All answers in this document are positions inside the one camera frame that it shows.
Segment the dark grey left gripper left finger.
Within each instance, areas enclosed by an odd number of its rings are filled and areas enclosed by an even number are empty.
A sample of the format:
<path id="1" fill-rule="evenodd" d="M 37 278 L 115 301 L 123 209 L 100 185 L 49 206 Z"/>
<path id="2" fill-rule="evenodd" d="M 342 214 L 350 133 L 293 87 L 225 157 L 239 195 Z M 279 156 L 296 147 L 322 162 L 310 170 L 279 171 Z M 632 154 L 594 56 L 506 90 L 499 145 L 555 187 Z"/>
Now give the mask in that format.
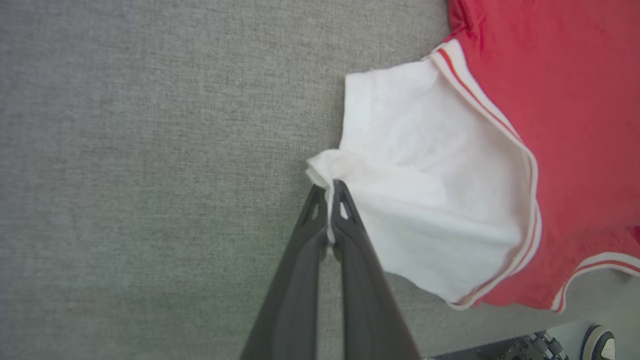
<path id="1" fill-rule="evenodd" d="M 326 191 L 311 187 L 240 358 L 315 360 L 318 281 L 329 243 Z"/>

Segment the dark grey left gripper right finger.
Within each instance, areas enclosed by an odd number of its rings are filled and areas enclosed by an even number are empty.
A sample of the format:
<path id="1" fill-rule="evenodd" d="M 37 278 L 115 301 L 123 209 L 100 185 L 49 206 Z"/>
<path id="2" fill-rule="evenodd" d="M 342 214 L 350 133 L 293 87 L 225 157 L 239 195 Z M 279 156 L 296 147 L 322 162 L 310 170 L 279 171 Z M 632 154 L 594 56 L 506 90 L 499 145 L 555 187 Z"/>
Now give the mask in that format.
<path id="1" fill-rule="evenodd" d="M 334 180 L 330 226 L 342 264 L 343 357 L 418 360 L 403 319 L 350 191 Z"/>

